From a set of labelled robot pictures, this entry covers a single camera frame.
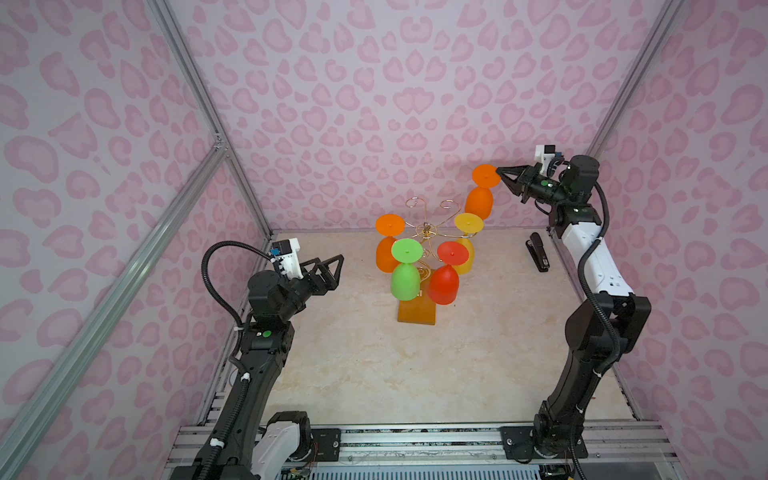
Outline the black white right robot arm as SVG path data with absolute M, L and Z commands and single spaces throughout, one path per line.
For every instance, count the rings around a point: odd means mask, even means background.
M 553 392 L 531 426 L 501 430 L 505 455 L 534 459 L 584 458 L 581 444 L 588 406 L 601 380 L 635 347 L 652 306 L 624 281 L 606 243 L 610 212 L 599 184 L 600 164 L 587 155 L 552 166 L 499 167 L 496 172 L 521 201 L 549 206 L 549 233 L 576 264 L 585 299 L 565 323 L 567 360 Z

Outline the yellow wine glass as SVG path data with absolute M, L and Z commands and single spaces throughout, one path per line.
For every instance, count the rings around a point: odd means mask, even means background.
M 465 212 L 458 214 L 454 223 L 462 232 L 462 236 L 456 242 L 463 245 L 468 252 L 468 259 L 463 264 L 455 266 L 455 269 L 459 275 L 465 275 L 471 271 L 474 262 L 475 249 L 472 238 L 483 230 L 484 220 L 473 213 Z

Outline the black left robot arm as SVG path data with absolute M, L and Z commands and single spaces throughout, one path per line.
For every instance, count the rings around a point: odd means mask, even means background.
M 278 412 L 268 422 L 262 417 L 292 347 L 292 318 L 311 297 L 338 288 L 344 258 L 300 261 L 295 239 L 258 251 L 267 266 L 249 278 L 250 313 L 242 316 L 223 299 L 209 275 L 211 257 L 227 247 L 256 249 L 225 240 L 209 247 L 201 261 L 206 290 L 235 320 L 236 343 L 228 358 L 235 381 L 208 439 L 191 464 L 173 469 L 174 479 L 279 479 L 286 464 L 309 469 L 319 456 L 307 412 Z

